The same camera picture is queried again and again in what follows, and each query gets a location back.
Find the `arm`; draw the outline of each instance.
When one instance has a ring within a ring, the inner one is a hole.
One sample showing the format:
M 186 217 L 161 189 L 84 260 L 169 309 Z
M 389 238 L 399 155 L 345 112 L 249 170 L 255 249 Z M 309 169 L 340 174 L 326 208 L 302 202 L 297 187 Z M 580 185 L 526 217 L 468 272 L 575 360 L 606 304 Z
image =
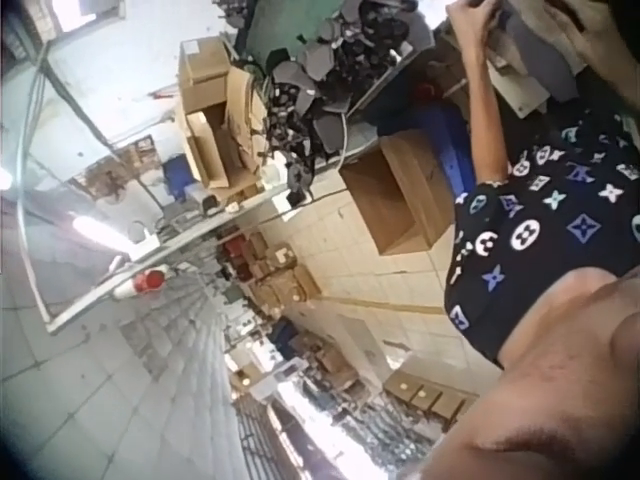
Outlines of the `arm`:
M 569 15 L 549 3 L 544 4 L 545 10 L 583 60 L 630 106 L 640 110 L 640 65 L 620 36 L 609 5 L 599 1 L 564 1 L 584 29 L 578 29 Z
M 507 179 L 509 160 L 485 49 L 489 25 L 499 2 L 484 0 L 479 6 L 473 5 L 478 5 L 478 1 L 458 0 L 447 7 L 447 13 L 469 81 L 471 150 L 476 180 L 478 183 L 502 182 Z
M 471 152 L 477 183 L 507 179 L 509 159 L 498 99 L 482 52 L 465 58 L 471 103 Z

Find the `monogram print shirt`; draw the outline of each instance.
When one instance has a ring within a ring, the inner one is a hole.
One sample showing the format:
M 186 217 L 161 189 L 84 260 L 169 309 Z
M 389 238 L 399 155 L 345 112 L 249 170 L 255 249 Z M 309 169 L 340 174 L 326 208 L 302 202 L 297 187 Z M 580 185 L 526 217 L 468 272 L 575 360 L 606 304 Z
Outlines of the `monogram print shirt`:
M 447 275 L 449 318 L 476 350 L 497 356 L 520 319 L 558 279 L 640 265 L 640 155 L 616 116 L 586 110 L 523 151 L 505 183 L 455 201 Z

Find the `open cardboard box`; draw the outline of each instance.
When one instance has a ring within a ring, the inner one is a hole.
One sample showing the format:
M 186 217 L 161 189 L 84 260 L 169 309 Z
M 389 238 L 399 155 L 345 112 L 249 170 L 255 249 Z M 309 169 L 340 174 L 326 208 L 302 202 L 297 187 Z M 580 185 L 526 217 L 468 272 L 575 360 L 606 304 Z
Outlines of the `open cardboard box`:
M 449 185 L 419 131 L 381 138 L 340 174 L 380 255 L 428 251 L 453 223 Z
M 176 123 L 193 176 L 220 202 L 251 185 L 256 169 L 245 168 L 238 144 L 226 127 L 230 60 L 218 37 L 183 42 L 180 50 L 180 101 Z
M 267 151 L 267 140 L 261 132 L 267 109 L 259 93 L 253 88 L 253 75 L 242 69 L 231 67 L 227 75 L 226 124 L 231 136 L 238 144 L 240 160 L 251 173 L 262 165 L 261 154 Z

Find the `green surface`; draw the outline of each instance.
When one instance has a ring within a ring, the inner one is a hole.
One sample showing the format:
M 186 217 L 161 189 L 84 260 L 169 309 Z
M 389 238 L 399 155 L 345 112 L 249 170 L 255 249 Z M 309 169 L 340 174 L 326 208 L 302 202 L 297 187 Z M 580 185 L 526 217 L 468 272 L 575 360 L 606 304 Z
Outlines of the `green surface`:
M 298 35 L 310 40 L 324 19 L 333 15 L 343 0 L 260 0 L 247 38 L 246 53 L 264 67 L 276 48 L 296 55 L 302 44 Z

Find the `tiled floor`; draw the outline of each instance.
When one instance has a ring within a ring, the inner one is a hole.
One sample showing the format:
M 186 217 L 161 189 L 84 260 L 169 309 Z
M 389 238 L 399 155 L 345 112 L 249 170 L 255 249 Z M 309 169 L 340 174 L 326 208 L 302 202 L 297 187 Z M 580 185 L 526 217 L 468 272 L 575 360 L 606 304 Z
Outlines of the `tiled floor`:
M 433 382 L 473 393 L 486 391 L 499 370 L 467 344 L 442 310 L 453 227 L 429 253 L 382 257 L 344 188 L 338 175 L 316 184 L 315 198 L 340 193 L 301 209 L 287 221 L 261 227 L 269 244 L 292 245 L 323 290 L 322 301 L 287 313 L 333 339 L 371 383 L 379 385 L 391 369 L 402 365 Z M 255 224 L 275 213 L 273 205 L 265 205 L 242 223 Z

